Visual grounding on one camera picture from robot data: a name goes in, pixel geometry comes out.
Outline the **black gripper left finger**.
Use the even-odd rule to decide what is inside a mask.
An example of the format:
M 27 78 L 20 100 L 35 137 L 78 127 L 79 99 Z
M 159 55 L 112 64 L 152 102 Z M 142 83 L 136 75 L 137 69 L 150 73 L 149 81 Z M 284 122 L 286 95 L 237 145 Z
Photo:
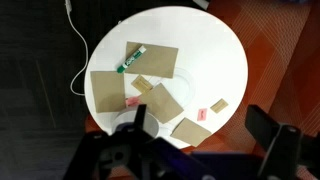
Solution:
M 143 129 L 146 111 L 147 111 L 146 104 L 141 104 L 138 106 L 134 123 L 133 123 L 133 127 L 135 131 Z

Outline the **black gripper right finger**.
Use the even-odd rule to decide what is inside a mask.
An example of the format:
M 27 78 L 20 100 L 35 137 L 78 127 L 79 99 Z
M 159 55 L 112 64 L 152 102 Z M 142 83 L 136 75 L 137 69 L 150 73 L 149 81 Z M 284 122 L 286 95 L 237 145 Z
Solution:
M 301 131 L 292 125 L 275 121 L 259 106 L 247 107 L 245 127 L 268 155 L 299 154 Z

